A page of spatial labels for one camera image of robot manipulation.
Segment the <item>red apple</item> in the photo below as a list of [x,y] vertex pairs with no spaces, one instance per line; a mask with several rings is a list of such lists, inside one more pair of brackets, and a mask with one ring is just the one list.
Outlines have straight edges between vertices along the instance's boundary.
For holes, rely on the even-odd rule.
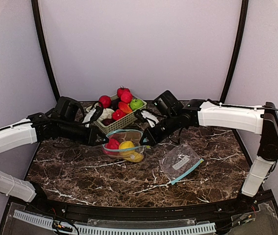
[[107,149],[112,149],[112,150],[118,150],[119,145],[120,145],[120,143],[116,139],[111,138],[109,140],[109,142],[107,143],[106,148]]

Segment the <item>yellow lemon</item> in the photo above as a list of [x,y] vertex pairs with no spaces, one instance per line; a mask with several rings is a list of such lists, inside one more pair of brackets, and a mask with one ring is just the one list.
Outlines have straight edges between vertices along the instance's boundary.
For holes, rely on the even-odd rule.
[[121,155],[128,155],[134,152],[135,145],[132,141],[124,141],[119,145],[119,153]]

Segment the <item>large clear zip bag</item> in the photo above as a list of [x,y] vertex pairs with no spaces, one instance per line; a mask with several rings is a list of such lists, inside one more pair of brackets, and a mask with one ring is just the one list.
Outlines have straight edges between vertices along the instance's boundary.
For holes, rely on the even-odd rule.
[[145,149],[148,145],[141,145],[140,139],[143,133],[139,130],[116,130],[106,136],[109,142],[102,145],[105,155],[128,162],[138,163],[144,158]]

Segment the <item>yellow wrinkled banana-like fruit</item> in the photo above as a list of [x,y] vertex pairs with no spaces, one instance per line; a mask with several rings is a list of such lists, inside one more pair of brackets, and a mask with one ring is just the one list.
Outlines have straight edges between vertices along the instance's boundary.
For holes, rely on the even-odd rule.
[[139,163],[143,160],[144,156],[141,153],[138,152],[133,152],[127,156],[124,157],[124,160],[128,162],[133,162],[133,163]]

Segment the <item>pink-red wrinkled fruit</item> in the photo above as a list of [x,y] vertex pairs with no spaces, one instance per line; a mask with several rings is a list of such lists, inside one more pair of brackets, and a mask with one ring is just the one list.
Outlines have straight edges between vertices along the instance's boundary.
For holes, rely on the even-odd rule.
[[124,102],[126,104],[129,104],[133,99],[133,95],[132,95],[131,92],[125,91],[125,92],[122,93],[120,99],[121,99],[122,102]]

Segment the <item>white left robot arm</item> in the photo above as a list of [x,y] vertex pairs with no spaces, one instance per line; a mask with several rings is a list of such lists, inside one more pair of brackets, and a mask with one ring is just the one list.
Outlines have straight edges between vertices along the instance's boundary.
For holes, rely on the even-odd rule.
[[[64,138],[85,146],[99,146],[109,142],[108,137],[92,123],[104,111],[103,103],[96,101],[85,113],[80,102],[62,96],[56,106],[46,113],[29,115],[14,124],[0,128],[0,154],[45,140]],[[43,189],[34,182],[24,181],[0,171],[0,193],[28,203],[47,199]]]

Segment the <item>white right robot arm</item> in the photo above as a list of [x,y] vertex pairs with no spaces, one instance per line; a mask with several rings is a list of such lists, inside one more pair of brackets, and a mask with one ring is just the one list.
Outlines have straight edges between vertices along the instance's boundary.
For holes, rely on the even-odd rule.
[[278,162],[278,109],[271,102],[260,106],[224,104],[211,99],[191,99],[182,104],[169,91],[153,100],[160,112],[135,111],[141,122],[148,122],[141,145],[155,146],[177,130],[189,127],[222,127],[243,130],[261,136],[260,146],[241,194],[253,198]]

